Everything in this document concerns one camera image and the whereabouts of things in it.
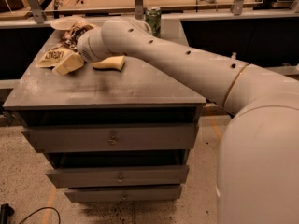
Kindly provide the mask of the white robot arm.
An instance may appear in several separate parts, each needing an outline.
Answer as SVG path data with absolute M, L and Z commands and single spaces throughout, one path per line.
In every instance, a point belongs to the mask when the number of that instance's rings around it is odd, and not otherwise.
M 299 224 L 299 81 L 155 37 L 124 17 L 63 25 L 85 61 L 138 58 L 233 115 L 218 156 L 218 224 Z

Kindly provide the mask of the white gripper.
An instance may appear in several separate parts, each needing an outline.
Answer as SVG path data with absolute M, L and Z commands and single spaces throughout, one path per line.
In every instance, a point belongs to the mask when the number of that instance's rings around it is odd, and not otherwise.
M 96 27 L 84 33 L 77 43 L 78 53 L 73 53 L 63 58 L 52 69 L 55 75 L 66 75 L 78 70 L 84 65 L 84 61 L 95 63 L 111 56 L 111 52 L 105 46 L 102 36 L 102 29 Z

